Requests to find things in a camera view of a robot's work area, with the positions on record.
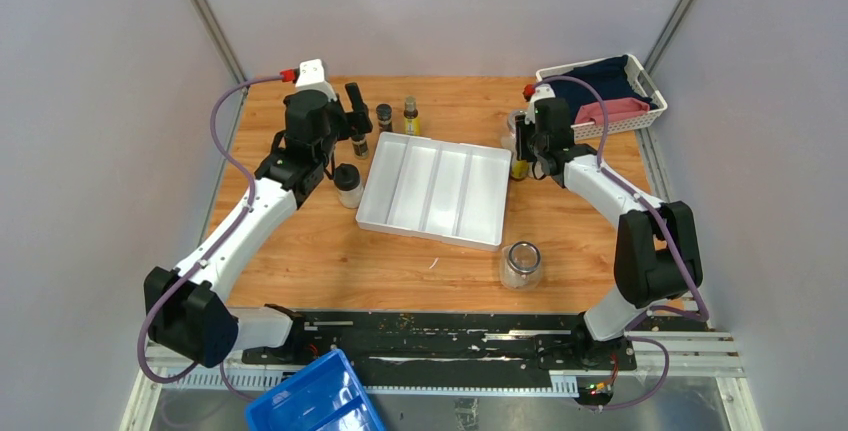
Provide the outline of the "small dark spice jar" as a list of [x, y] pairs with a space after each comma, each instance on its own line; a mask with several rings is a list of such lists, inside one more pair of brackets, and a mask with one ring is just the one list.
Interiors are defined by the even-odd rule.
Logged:
[[378, 127], [381, 132], [393, 131], [392, 107], [387, 103], [380, 103], [376, 107]]
[[365, 160], [369, 157], [368, 141], [365, 134], [351, 137], [352, 149], [356, 159]]

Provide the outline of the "yellow label sauce bottle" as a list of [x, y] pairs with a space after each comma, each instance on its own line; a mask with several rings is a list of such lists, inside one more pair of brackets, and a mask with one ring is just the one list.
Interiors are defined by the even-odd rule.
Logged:
[[515, 181], [524, 180], [529, 174], [529, 169], [530, 165], [526, 160], [521, 160], [517, 157], [512, 157], [510, 161], [509, 176], [512, 180]]
[[404, 133], [410, 136], [420, 136], [421, 126], [417, 100], [414, 96], [407, 96], [404, 101]]

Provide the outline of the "glass jar with grains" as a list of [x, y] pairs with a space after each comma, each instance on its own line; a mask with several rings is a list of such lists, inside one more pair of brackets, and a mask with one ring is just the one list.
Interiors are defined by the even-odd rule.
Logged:
[[511, 152], [516, 150], [516, 119], [524, 115], [524, 110], [514, 110], [507, 115], [504, 130], [500, 137], [500, 143], [504, 149]]

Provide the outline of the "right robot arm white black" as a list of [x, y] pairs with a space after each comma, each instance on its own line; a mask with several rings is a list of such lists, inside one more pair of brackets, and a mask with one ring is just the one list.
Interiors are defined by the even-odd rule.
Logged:
[[599, 150], [576, 143], [567, 112], [562, 98], [530, 103], [515, 119], [516, 150], [616, 230], [614, 285], [580, 314], [565, 348], [577, 364], [592, 369], [617, 352], [625, 333], [649, 312], [666, 310], [685, 294], [696, 297], [703, 271], [692, 209], [644, 193], [609, 166]]

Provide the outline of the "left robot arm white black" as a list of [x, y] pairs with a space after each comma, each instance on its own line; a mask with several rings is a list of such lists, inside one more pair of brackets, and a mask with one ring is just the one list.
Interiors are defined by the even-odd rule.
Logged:
[[365, 135], [373, 124], [359, 86], [348, 82], [349, 110], [337, 95], [298, 86], [283, 100], [285, 126], [255, 172], [235, 165], [247, 190], [230, 214], [172, 269], [153, 268], [143, 283], [146, 316], [137, 343], [148, 341], [214, 368], [237, 350], [267, 347], [283, 364], [298, 362], [306, 337], [301, 317], [284, 307], [229, 308], [235, 282], [272, 232], [299, 210], [324, 178], [336, 175], [338, 142]]

